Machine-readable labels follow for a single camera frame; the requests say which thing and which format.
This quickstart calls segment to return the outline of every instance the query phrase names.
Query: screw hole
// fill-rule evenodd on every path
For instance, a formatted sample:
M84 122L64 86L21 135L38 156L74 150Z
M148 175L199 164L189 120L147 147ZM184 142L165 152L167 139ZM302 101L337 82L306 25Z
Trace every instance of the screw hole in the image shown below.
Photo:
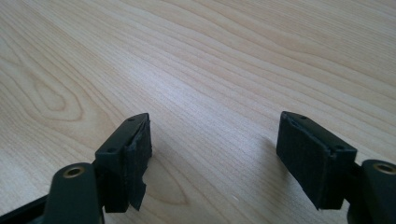
M376 163L374 164L374 168L387 175L396 175L396 168L385 163Z
M64 172L64 178L73 178L84 173L85 169L82 166L75 166L67 169Z

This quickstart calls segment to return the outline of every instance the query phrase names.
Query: clamp jaw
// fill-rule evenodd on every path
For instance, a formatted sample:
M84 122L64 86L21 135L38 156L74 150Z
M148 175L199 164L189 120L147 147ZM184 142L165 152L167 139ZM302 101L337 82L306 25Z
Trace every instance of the clamp jaw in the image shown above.
M146 192L143 173L151 157L149 114L125 120L95 153L52 178L49 194L0 217L0 223L99 224L107 213L139 210Z
M358 150L313 120L282 112L276 154L317 209L350 203L349 223L396 223L396 165L354 162Z

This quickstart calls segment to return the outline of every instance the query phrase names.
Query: wood grain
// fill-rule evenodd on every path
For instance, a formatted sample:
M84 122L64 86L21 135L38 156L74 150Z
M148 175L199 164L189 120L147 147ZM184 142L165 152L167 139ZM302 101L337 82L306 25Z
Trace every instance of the wood grain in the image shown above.
M277 158L283 110L396 162L392 0L4 0L0 48L0 215L142 112L148 191L106 223L346 223Z

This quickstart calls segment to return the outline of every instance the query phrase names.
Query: wooden table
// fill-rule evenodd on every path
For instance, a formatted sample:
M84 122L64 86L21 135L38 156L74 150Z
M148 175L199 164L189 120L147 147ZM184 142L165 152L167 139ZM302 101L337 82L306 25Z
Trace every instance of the wooden table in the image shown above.
M346 223L276 156L283 110L396 162L393 0L3 0L0 37L0 215L143 112L147 194L106 223Z

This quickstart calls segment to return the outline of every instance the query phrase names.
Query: brass insert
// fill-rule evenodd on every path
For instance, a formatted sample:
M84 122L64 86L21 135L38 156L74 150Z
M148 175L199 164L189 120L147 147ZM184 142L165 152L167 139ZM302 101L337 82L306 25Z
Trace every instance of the brass insert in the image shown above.
M82 167L82 166L73 166L73 167L70 167L69 169L67 169L64 172L64 178L74 178L76 176L81 175L84 172L85 172L84 167Z

